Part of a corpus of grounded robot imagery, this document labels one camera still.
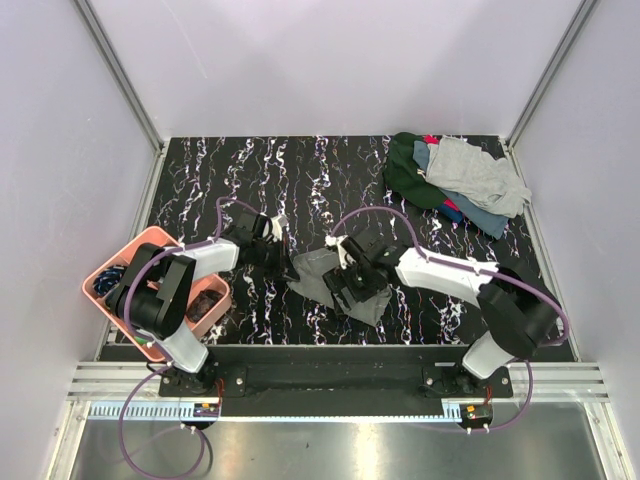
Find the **grey cloth napkin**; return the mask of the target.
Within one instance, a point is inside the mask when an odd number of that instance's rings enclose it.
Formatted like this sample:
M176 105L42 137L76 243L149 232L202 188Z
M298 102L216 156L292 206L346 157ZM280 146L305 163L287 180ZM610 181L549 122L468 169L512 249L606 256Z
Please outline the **grey cloth napkin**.
M300 277L299 281L289 283L294 292L366 325L375 327L380 323L391 300L389 286L366 301L357 301L349 292L346 293L347 300L343 300L330 291L323 279L323 275L334 268L341 270L336 252L321 248L297 255L292 263Z

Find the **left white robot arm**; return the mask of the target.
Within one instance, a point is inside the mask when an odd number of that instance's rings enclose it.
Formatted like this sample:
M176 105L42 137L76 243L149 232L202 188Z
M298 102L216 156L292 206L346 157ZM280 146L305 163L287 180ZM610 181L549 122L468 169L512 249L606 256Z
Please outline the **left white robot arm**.
M143 243L106 295L106 308L160 347L167 362L182 371L181 384L190 393L206 395L215 386L216 372L205 365L208 350L187 324L191 290L210 275L245 266L297 281L285 238L287 226L284 215L245 213L221 234L191 246Z

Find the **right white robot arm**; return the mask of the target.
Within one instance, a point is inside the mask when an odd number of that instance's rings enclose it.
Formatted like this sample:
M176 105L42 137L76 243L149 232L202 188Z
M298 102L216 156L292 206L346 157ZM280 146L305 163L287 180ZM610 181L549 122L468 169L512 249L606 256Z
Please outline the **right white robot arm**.
M473 341L454 384L466 396L486 389L490 376L510 361L529 360L560 318L562 309L525 264L477 262L420 251L362 231L327 236L338 264L323 274L332 296L343 305L363 304L393 283L455 297L480 310L487 331Z

